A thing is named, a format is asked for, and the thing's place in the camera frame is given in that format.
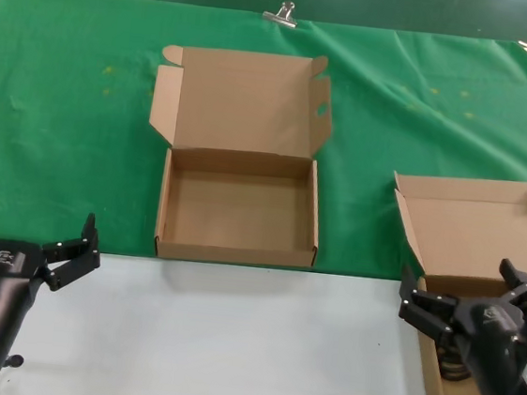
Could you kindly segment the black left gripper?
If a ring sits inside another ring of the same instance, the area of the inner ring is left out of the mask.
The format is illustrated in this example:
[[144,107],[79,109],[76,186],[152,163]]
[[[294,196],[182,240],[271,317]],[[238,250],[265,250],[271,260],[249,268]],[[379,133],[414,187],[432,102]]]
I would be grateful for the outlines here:
[[0,238],[0,368],[33,306],[42,281],[55,292],[100,266],[96,216],[77,239],[44,244]]

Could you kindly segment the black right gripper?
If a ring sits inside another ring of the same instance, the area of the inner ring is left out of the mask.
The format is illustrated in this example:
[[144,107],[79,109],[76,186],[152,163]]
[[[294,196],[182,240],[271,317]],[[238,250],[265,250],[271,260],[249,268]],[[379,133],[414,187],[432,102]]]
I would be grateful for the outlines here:
[[460,301],[420,290],[409,266],[401,272],[399,318],[435,342],[454,336],[480,395],[515,395],[527,359],[527,345],[518,338],[522,317],[527,319],[527,273],[508,259],[499,272],[508,288],[500,300]]

